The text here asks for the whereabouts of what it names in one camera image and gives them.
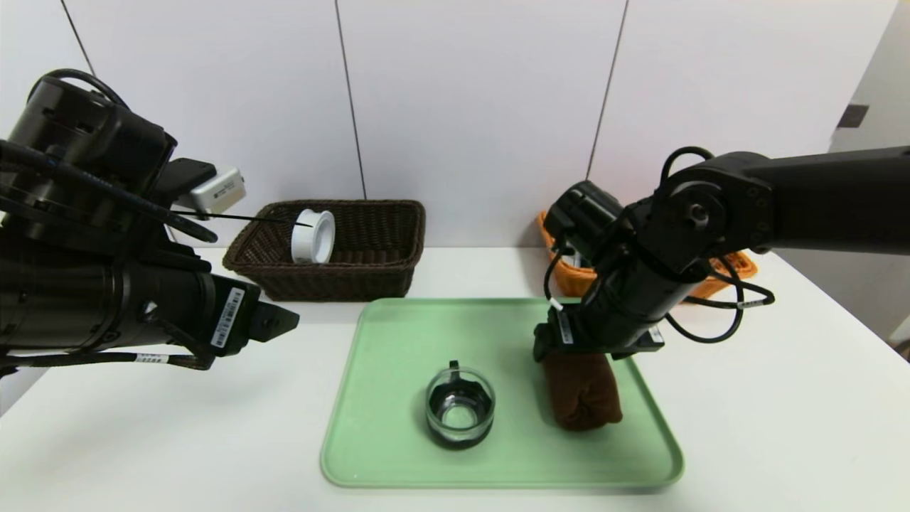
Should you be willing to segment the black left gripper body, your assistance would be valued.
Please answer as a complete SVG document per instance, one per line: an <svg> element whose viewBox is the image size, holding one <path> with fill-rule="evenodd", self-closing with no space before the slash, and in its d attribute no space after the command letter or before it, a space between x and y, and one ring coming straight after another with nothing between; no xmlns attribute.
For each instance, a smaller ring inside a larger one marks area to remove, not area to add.
<svg viewBox="0 0 910 512"><path fill-rule="evenodd" d="M246 347L258 288L210 272L160 269L157 278L157 331L164 344L212 358Z"/></svg>

